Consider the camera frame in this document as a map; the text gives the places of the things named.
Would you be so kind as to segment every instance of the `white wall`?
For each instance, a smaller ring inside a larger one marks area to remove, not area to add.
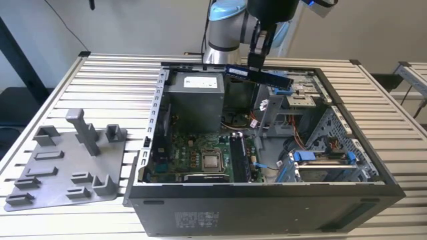
[[[199,52],[208,0],[48,0],[90,51],[182,55]],[[43,0],[0,0],[0,16],[47,87],[84,50]],[[22,86],[0,56],[0,89]]]
[[[288,57],[358,59],[373,73],[427,62],[426,0],[339,0],[322,19],[303,10]]]

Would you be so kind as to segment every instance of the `black cable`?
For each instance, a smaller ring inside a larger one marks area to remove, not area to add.
[[[405,103],[405,101],[407,99],[407,96],[409,96],[409,93],[410,93],[411,89],[413,89],[413,86],[410,86],[409,89],[407,89],[407,92],[406,92],[405,97],[403,97],[402,102],[401,102],[401,106],[403,105],[403,103]]]
[[[207,31],[208,31],[208,26],[210,26],[210,10],[211,10],[211,5],[216,2],[216,0],[208,0],[208,5],[207,5],[207,12],[206,12],[206,22],[204,22],[204,32],[203,32],[203,40],[202,40],[202,46],[200,46],[200,55],[202,55],[202,63],[203,63],[203,46],[204,46],[204,51],[207,50]]]
[[[421,106],[421,107],[418,108],[417,112],[415,112],[414,117],[413,117],[414,119],[419,116],[422,109],[423,109],[423,107]]]
[[[282,152],[279,153],[279,157],[278,157],[278,161],[282,161],[282,158],[284,157],[284,155],[290,152],[288,150],[288,146],[290,144],[294,142],[294,136],[287,138],[284,141],[283,141],[283,149],[282,149]]]
[[[84,49],[86,49],[87,51],[90,51],[90,49],[87,48],[87,46],[86,46],[84,43],[82,42],[80,38],[76,36],[76,34],[74,33],[74,31],[68,28],[68,26],[67,26],[67,24],[66,24],[62,16],[60,16],[59,13],[56,12],[56,10],[55,10],[55,8],[52,7],[52,5],[51,5],[51,3],[48,2],[48,0],[44,0],[44,2],[47,3],[47,5],[48,5],[48,6],[51,7],[51,9],[54,10],[56,16],[59,17],[62,23],[64,24],[64,26],[66,26],[66,28],[67,28],[67,30],[71,32],[71,34],[72,34],[72,35],[75,36],[75,38],[79,40],[79,42],[82,43]]]

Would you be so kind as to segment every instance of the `aluminum table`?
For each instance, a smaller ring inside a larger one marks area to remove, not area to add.
[[[78,58],[0,161],[0,237],[14,240],[148,239],[134,209],[122,202],[131,163],[143,145],[160,62],[200,62],[200,57],[91,54]],[[206,236],[200,239],[427,239],[425,129],[362,65],[348,60],[291,58],[268,58],[266,65],[322,68],[407,197],[348,234]],[[40,125],[54,125],[60,132],[74,131],[64,119],[71,108],[84,109],[86,121],[98,129],[107,124],[128,129],[118,199],[6,212],[6,196],[36,146],[35,131]]]

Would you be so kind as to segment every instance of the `cable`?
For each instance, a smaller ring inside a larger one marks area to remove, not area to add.
[[[294,115],[291,115],[291,121],[292,121],[292,126],[294,126],[294,138],[295,138],[295,142],[296,144],[299,145],[299,147],[306,150],[304,148],[304,143],[303,143],[303,140],[300,138],[300,135],[299,135],[299,131],[296,129],[296,124],[295,124],[295,117]]]
[[[204,32],[203,32],[203,39],[202,39],[202,46],[200,46],[200,55],[202,55],[202,63],[203,63],[203,46],[204,46],[204,51],[207,50],[207,31],[208,31],[208,26],[210,26],[210,10],[211,10],[211,5],[216,2],[216,0],[212,2],[212,0],[208,0],[208,5],[207,5],[207,13],[206,13],[206,22],[204,22]]]
[[[414,119],[419,116],[422,109],[423,109],[422,106],[417,109],[415,115],[413,117]]]
[[[223,123],[223,122],[220,122],[220,124],[226,127],[226,128],[228,128],[228,129],[231,129],[231,130],[248,130],[248,128],[238,128],[238,127],[232,127],[232,126],[228,126],[226,123]]]
[[[403,103],[405,103],[405,101],[407,99],[407,96],[409,96],[409,93],[410,93],[411,89],[413,89],[413,86],[410,86],[409,89],[407,89],[407,92],[406,92],[405,97],[403,97],[402,102],[401,102],[401,106],[403,105]]]
[[[76,36],[76,34],[74,33],[74,31],[68,28],[68,26],[67,26],[67,24],[66,24],[62,16],[60,16],[59,13],[56,12],[56,10],[55,10],[55,8],[52,7],[52,5],[51,5],[51,3],[48,2],[48,0],[44,0],[44,2],[47,3],[47,5],[48,5],[48,6],[51,7],[51,9],[54,10],[56,16],[59,17],[62,23],[64,24],[64,26],[66,26],[66,28],[67,28],[67,30],[71,32],[71,34],[72,34],[72,35],[75,36],[75,38],[79,40],[79,42],[82,43],[84,49],[86,49],[87,51],[90,51],[90,49],[87,48],[87,46],[86,46],[84,43],[82,42],[80,38]]]

